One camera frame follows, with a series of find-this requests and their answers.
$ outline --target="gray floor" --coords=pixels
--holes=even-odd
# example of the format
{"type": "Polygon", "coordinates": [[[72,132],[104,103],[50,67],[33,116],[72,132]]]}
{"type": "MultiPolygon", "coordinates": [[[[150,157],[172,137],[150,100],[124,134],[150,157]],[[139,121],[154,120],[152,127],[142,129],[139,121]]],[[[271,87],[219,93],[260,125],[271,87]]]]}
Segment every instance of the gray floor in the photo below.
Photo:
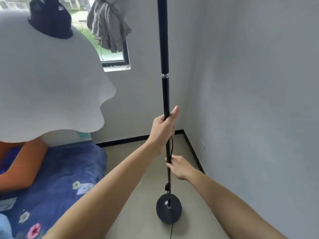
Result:
{"type": "MultiPolygon", "coordinates": [[[[144,142],[105,148],[108,156],[107,172],[144,142]]],[[[183,156],[197,168],[183,135],[174,136],[173,153],[183,156]]],[[[171,226],[158,219],[155,208],[158,198],[165,193],[167,170],[164,159],[163,154],[153,162],[110,228],[106,239],[170,238],[171,226]]],[[[172,193],[180,199],[183,206],[181,218],[173,226],[172,238],[228,239],[208,206],[188,182],[180,181],[172,175],[172,193]]]]}

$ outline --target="hand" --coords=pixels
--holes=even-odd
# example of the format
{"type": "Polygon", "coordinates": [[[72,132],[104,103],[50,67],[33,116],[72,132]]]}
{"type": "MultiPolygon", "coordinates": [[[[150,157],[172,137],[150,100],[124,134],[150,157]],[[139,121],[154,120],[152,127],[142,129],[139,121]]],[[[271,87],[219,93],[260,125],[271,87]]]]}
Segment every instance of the hand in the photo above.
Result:
{"type": "Polygon", "coordinates": [[[170,116],[164,121],[164,115],[155,118],[151,129],[151,134],[147,140],[148,144],[152,144],[158,149],[158,155],[161,155],[165,144],[175,133],[174,122],[179,114],[179,107],[176,106],[170,116]]]}
{"type": "Polygon", "coordinates": [[[194,167],[182,156],[172,155],[171,162],[167,164],[167,167],[178,179],[188,180],[189,176],[195,171],[194,167]]]}

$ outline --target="bed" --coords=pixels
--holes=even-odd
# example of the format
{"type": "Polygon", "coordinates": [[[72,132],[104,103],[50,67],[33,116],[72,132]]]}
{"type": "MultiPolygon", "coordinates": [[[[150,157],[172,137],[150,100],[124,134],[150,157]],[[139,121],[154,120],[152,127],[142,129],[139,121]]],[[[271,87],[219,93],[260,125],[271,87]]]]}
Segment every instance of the bed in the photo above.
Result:
{"type": "Polygon", "coordinates": [[[14,238],[40,239],[105,171],[106,153],[93,141],[49,148],[31,187],[0,194],[0,214],[14,238]]]}

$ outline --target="round lamp base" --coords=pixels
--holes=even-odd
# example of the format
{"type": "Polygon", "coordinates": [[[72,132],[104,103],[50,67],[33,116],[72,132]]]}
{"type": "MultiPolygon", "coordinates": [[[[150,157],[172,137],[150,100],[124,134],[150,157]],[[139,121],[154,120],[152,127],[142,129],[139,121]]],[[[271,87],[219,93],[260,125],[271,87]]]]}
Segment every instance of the round lamp base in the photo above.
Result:
{"type": "Polygon", "coordinates": [[[181,217],[181,202],[171,194],[171,208],[168,208],[168,194],[162,195],[156,204],[156,213],[165,224],[173,224],[181,217]]]}

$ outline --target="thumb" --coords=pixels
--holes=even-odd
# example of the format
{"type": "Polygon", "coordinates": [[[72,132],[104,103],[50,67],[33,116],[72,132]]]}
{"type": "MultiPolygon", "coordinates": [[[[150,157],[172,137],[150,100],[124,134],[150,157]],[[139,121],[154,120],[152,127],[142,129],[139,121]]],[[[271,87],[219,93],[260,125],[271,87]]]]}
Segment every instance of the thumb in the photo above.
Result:
{"type": "Polygon", "coordinates": [[[173,168],[173,164],[171,164],[171,163],[167,163],[166,166],[167,166],[168,168],[170,168],[170,169],[173,168]]]}
{"type": "Polygon", "coordinates": [[[169,117],[166,119],[167,123],[173,124],[174,121],[177,119],[179,114],[179,107],[176,106],[173,111],[171,112],[171,114],[169,115],[169,117]]]}

